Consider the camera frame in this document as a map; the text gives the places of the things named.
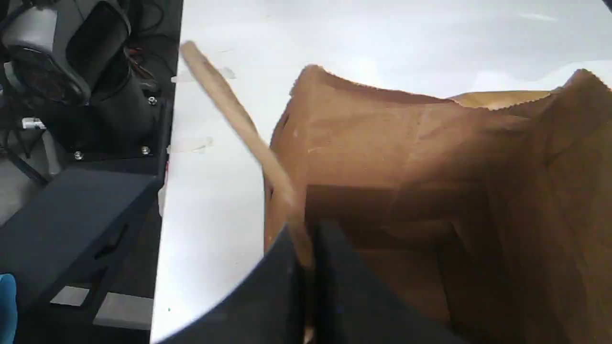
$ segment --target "paper bag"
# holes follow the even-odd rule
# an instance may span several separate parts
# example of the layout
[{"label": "paper bag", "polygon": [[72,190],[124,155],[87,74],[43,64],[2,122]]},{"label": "paper bag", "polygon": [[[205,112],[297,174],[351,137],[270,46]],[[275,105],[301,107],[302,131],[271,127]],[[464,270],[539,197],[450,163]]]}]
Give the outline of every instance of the paper bag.
[{"label": "paper bag", "polygon": [[[451,99],[301,73],[271,148],[406,302],[474,343],[612,341],[612,93]],[[267,246],[282,201],[266,184]]]}]

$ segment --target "brown paper bag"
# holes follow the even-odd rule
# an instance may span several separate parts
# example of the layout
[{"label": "brown paper bag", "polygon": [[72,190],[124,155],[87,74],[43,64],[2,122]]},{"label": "brown paper bag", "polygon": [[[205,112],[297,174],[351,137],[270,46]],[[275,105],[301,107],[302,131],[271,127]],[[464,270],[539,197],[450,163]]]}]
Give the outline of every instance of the brown paper bag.
[{"label": "brown paper bag", "polygon": [[[309,66],[271,147],[306,219],[336,219],[407,302],[474,343],[612,342],[612,92],[451,99]],[[266,185],[266,245],[285,219]]]}]

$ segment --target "white tabletop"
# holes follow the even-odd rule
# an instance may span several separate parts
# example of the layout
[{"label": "white tabletop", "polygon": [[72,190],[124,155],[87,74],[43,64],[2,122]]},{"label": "white tabletop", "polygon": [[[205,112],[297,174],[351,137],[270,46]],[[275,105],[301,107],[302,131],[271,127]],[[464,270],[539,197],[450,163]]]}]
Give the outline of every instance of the white tabletop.
[{"label": "white tabletop", "polygon": [[[612,85],[601,0],[184,0],[181,40],[221,69],[265,140],[307,64],[437,97],[553,89],[578,68]],[[209,311],[262,257],[262,181],[179,61],[152,342]]]}]

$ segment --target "white table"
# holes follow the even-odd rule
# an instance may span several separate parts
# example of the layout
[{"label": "white table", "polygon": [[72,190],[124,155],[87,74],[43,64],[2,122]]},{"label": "white table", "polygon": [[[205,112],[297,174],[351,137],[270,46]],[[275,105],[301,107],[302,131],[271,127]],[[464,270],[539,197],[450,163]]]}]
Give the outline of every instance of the white table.
[{"label": "white table", "polygon": [[[437,97],[612,85],[600,0],[184,0],[181,40],[222,70],[264,139],[301,69]],[[179,61],[151,341],[219,303],[263,254],[261,170]]]}]

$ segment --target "blue object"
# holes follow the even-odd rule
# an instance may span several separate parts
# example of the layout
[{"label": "blue object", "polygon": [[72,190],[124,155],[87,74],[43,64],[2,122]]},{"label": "blue object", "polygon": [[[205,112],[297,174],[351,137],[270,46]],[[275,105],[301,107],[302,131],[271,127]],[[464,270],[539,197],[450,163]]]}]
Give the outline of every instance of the blue object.
[{"label": "blue object", "polygon": [[12,344],[17,330],[17,285],[13,275],[0,275],[0,344]]}]

